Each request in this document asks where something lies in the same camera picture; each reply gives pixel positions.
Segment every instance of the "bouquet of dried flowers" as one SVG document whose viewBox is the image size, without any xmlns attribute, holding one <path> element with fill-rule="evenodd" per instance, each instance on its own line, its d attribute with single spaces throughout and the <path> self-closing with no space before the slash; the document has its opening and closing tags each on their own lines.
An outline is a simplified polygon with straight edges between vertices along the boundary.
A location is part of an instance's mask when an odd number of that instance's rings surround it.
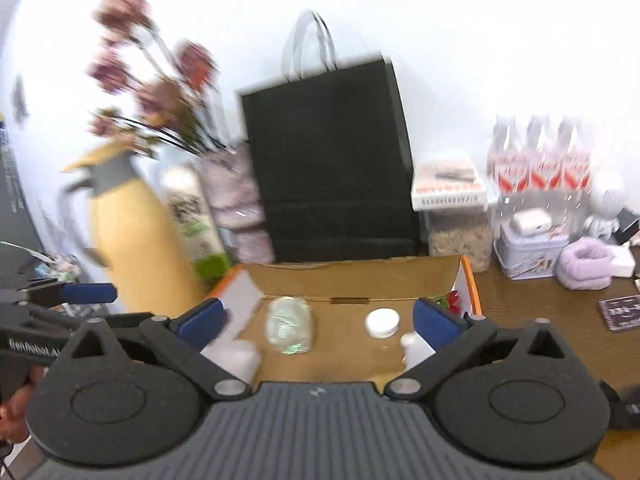
<svg viewBox="0 0 640 480">
<path fill-rule="evenodd" d="M 134 152 L 149 156 L 160 142 L 194 155 L 226 147 L 211 113 L 216 67 L 203 46 L 185 40 L 172 53 L 147 15 L 145 0 L 102 0 L 95 19 L 105 34 L 89 75 L 110 94 L 132 92 L 138 114 L 127 117 L 118 108 L 101 108 L 93 114 L 93 134 L 123 140 Z M 148 49 L 150 41 L 175 74 L 162 70 Z M 125 44 L 133 44 L 149 60 L 157 72 L 153 81 L 142 82 L 130 72 L 120 56 Z"/>
</svg>

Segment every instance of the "jug handle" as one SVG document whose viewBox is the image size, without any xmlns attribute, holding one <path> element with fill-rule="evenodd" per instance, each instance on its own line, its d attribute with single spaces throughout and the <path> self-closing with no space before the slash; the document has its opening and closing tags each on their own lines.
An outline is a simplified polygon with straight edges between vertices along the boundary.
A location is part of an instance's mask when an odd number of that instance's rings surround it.
<svg viewBox="0 0 640 480">
<path fill-rule="evenodd" d="M 102 259 L 97 250 L 87 248 L 78 232 L 76 222 L 71 215 L 71 208 L 69 204 L 71 194 L 78 191 L 79 189 L 91 187 L 93 187 L 93 183 L 90 177 L 69 184 L 60 193 L 58 208 L 60 210 L 60 216 L 62 217 L 62 225 L 73 240 L 73 243 L 80 249 L 82 249 L 82 252 L 84 252 L 84 254 L 86 254 L 95 264 L 101 267 L 107 267 L 105 261 Z"/>
</svg>

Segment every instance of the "jug lid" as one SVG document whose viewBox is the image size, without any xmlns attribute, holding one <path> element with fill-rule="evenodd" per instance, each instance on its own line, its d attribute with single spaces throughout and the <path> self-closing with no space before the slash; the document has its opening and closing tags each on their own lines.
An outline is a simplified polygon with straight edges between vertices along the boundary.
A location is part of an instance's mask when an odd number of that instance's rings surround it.
<svg viewBox="0 0 640 480">
<path fill-rule="evenodd" d="M 91 166 L 98 166 L 111 158 L 114 158 L 123 153 L 130 152 L 130 147 L 126 142 L 119 139 L 113 139 L 105 144 L 97 146 L 95 149 L 88 153 L 85 153 L 81 158 L 72 162 L 68 166 L 62 169 L 62 173 L 71 173 L 79 168 L 89 168 Z"/>
</svg>

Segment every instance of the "metal screw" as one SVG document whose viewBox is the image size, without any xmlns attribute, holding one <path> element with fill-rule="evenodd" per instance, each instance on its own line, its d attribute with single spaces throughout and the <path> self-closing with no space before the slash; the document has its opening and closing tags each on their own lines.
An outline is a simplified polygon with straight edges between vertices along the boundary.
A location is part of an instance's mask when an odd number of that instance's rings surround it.
<svg viewBox="0 0 640 480">
<path fill-rule="evenodd" d="M 245 385 L 239 379 L 224 379 L 222 381 L 218 381 L 213 389 L 219 395 L 231 397 L 244 393 Z"/>
<path fill-rule="evenodd" d="M 420 391 L 422 385 L 415 379 L 396 379 L 390 385 L 391 391 L 398 395 L 412 395 Z"/>
</svg>

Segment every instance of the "gray jug neck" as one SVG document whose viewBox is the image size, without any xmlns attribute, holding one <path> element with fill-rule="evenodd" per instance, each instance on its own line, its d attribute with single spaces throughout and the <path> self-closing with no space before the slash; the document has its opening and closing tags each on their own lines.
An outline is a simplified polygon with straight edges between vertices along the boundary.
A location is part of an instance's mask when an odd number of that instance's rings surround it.
<svg viewBox="0 0 640 480">
<path fill-rule="evenodd" d="M 131 164 L 131 153 L 121 153 L 88 169 L 91 172 L 94 196 L 126 184 L 129 180 L 139 178 Z"/>
</svg>

